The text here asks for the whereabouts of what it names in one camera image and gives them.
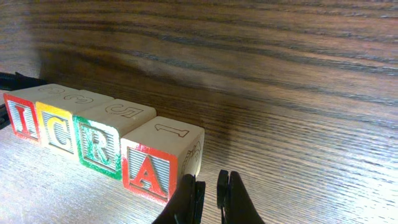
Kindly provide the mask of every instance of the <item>brown tabletop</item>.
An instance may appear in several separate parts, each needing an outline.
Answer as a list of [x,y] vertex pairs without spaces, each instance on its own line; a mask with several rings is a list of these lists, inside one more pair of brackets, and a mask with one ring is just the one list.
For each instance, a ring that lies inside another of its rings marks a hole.
[[[206,129],[202,223],[220,169],[267,223],[396,223],[397,4],[0,3],[0,71],[154,107]],[[0,131],[0,223],[150,223],[162,210]]]

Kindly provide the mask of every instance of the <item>letter block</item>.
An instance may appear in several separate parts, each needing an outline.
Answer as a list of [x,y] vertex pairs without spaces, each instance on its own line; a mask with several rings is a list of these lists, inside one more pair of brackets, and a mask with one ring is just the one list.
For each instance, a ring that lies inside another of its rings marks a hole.
[[73,115],[80,163],[120,180],[120,137],[155,117],[155,108],[126,100],[112,100]]
[[73,114],[111,100],[110,96],[78,90],[36,102],[42,145],[78,160]]
[[121,139],[123,186],[165,205],[184,174],[198,175],[205,130],[156,117]]
[[4,102],[14,134],[19,138],[40,144],[39,124],[35,109],[36,101],[71,91],[76,91],[76,89],[48,84],[5,93]]

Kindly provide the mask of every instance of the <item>green-bordered block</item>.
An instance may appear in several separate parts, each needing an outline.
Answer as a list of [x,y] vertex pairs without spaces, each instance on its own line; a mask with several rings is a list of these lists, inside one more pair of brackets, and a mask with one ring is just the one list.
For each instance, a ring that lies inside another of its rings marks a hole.
[[120,138],[156,117],[149,106],[112,100],[73,115],[80,163],[121,179]]

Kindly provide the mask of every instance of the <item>wooden block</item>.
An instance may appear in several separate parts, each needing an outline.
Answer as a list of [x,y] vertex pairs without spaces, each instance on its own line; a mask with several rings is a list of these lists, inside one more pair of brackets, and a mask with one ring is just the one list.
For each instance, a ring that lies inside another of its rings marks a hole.
[[111,100],[110,96],[78,90],[36,102],[42,145],[78,160],[73,114]]
[[5,93],[4,103],[14,134],[19,138],[40,144],[39,124],[35,109],[36,101],[71,91],[76,91],[76,89],[48,84]]
[[198,175],[205,130],[156,117],[121,139],[123,185],[165,205],[184,174]]
[[126,100],[112,100],[73,115],[80,163],[120,180],[120,137],[155,117],[155,108]]

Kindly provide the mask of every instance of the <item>red-bordered block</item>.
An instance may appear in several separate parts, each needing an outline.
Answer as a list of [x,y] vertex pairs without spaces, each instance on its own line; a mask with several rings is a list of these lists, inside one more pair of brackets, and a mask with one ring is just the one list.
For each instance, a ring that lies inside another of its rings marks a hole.
[[156,117],[121,138],[123,186],[165,205],[185,174],[198,175],[205,130]]
[[19,138],[40,143],[35,102],[74,90],[57,84],[48,84],[5,93],[4,102],[14,134]]

